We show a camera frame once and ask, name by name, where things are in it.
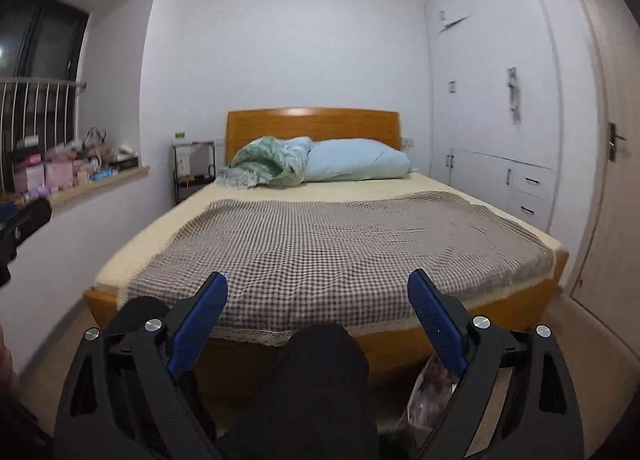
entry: drawer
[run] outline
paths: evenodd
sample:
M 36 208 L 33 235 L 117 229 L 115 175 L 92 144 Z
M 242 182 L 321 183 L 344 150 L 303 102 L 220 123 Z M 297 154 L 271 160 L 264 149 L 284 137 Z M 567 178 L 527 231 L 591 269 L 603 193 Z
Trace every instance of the drawer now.
M 552 200 L 556 190 L 556 172 L 543 167 L 513 163 L 511 187 L 538 198 Z
M 551 207 L 551 200 L 512 189 L 507 212 L 541 231 L 546 231 L 551 216 Z

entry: mattress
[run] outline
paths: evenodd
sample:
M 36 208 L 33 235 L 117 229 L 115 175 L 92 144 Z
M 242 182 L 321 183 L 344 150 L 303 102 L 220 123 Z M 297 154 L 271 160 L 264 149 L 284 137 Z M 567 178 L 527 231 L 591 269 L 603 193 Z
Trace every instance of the mattress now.
M 172 236 L 174 236 L 184 224 L 201 214 L 216 200 L 347 202 L 381 200 L 425 191 L 453 192 L 462 196 L 462 198 L 465 198 L 472 204 L 485 205 L 498 216 L 512 220 L 527 231 L 535 234 L 544 245 L 554 252 L 562 249 L 560 242 L 522 220 L 417 172 L 412 172 L 407 177 L 396 180 L 304 183 L 294 188 L 284 189 L 258 187 L 247 190 L 235 190 L 214 183 L 158 218 L 158 220 L 124 245 L 103 266 L 96 278 L 95 286 L 96 289 L 101 292 L 116 295 L 118 297 L 118 304 L 122 304 L 124 300 L 127 299 L 127 287 L 132 278 L 142 270 L 158 252 L 161 252 L 167 247 Z M 542 279 L 543 278 L 530 278 L 529 281 L 511 287 L 509 291 L 512 292 L 513 290 L 525 288 Z

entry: wooden headboard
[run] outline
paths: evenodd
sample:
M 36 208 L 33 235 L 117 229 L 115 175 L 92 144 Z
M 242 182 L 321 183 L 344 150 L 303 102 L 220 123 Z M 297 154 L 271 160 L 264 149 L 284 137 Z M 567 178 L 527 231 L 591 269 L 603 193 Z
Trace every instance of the wooden headboard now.
M 398 112 L 356 108 L 274 108 L 229 112 L 226 117 L 226 161 L 260 136 L 372 138 L 400 149 Z

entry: window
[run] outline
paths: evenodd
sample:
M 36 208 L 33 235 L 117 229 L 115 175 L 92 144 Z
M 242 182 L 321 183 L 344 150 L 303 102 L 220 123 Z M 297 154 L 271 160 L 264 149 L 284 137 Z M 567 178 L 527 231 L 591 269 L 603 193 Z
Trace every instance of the window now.
M 13 189 L 18 141 L 42 152 L 74 138 L 78 59 L 89 15 L 56 0 L 15 0 L 0 18 L 0 184 Z

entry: wardrobe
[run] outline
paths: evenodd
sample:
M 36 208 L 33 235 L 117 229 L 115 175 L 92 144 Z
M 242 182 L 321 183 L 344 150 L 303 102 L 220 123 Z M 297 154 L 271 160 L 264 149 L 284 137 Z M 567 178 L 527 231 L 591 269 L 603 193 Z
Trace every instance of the wardrobe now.
M 431 177 L 541 230 L 561 143 L 561 99 L 541 0 L 428 0 Z

